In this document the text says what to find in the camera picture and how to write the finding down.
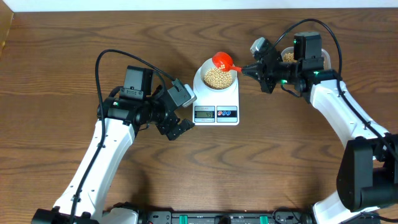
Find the red measuring scoop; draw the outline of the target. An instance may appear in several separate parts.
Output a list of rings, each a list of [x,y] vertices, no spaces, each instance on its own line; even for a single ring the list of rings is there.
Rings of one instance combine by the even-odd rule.
[[[242,68],[234,66],[233,59],[225,52],[215,53],[212,57],[212,62],[216,68],[222,70],[223,72],[228,72],[230,70],[242,72]]]

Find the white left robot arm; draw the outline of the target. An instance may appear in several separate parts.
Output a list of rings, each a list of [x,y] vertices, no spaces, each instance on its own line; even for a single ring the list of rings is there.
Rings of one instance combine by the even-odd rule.
[[[127,205],[105,212],[105,200],[119,164],[142,125],[154,124],[171,141],[193,128],[175,110],[196,100],[190,85],[179,79],[166,89],[152,89],[155,70],[129,66],[124,85],[114,88],[98,107],[89,148],[68,188],[51,210],[38,209],[32,223],[144,223]]]

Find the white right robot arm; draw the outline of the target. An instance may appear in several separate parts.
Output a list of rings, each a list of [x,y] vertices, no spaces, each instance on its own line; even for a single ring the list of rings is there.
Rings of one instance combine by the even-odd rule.
[[[294,85],[326,118],[345,147],[336,192],[312,207],[313,223],[343,223],[397,203],[397,135],[378,125],[355,101],[334,69],[325,68],[318,32],[294,36],[294,60],[261,37],[250,51],[256,62],[241,71],[272,93],[276,84]]]

